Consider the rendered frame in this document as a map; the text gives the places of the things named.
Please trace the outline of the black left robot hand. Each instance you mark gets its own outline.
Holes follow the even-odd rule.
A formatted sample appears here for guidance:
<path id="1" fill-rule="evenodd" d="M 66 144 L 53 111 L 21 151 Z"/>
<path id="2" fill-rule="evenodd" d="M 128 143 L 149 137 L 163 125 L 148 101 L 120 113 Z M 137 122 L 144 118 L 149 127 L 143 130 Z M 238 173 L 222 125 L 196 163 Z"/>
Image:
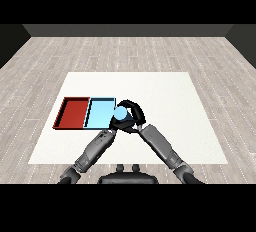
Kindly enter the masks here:
<path id="1" fill-rule="evenodd" d="M 110 130 L 121 130 L 126 133 L 137 133 L 138 130 L 134 129 L 133 126 L 135 125 L 134 120 L 117 120 L 115 117 L 111 118 L 110 124 L 109 124 L 109 129 Z"/>

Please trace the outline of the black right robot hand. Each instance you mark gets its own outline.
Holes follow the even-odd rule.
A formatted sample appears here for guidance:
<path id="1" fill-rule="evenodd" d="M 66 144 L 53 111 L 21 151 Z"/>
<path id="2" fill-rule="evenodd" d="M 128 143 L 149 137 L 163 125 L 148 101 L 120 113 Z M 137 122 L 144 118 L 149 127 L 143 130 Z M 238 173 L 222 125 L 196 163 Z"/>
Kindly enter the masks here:
<path id="1" fill-rule="evenodd" d="M 119 106 L 123 106 L 127 109 L 126 119 L 134 120 L 137 129 L 141 130 L 142 125 L 146 123 L 145 115 L 141 107 L 131 100 L 123 100 L 117 105 L 117 107 Z"/>

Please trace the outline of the light blue shallow open box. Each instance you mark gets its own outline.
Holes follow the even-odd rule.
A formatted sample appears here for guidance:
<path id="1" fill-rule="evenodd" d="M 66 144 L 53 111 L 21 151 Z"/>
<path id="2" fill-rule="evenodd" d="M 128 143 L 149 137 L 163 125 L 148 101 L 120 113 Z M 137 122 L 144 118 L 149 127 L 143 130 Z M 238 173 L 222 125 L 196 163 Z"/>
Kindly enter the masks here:
<path id="1" fill-rule="evenodd" d="M 86 111 L 83 128 L 85 130 L 108 129 L 115 105 L 114 97 L 92 97 Z"/>

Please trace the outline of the red shallow open box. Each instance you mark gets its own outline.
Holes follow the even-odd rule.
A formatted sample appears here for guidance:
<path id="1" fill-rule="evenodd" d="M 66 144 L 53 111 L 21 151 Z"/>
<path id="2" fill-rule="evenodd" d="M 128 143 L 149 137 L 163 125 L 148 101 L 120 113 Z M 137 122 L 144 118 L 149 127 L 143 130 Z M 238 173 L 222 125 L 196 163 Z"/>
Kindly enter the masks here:
<path id="1" fill-rule="evenodd" d="M 82 130 L 89 97 L 65 97 L 53 124 L 55 130 Z"/>

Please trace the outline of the dark grey robot body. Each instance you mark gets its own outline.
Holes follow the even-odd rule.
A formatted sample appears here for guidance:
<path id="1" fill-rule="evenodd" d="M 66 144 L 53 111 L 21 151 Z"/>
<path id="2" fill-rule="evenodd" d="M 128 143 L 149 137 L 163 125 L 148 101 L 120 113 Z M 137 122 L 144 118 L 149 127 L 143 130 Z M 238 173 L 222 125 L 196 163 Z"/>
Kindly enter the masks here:
<path id="1" fill-rule="evenodd" d="M 158 180 L 155 176 L 142 173 L 138 164 L 132 165 L 131 172 L 125 172 L 124 165 L 118 164 L 116 171 L 101 176 L 98 184 L 158 184 Z"/>

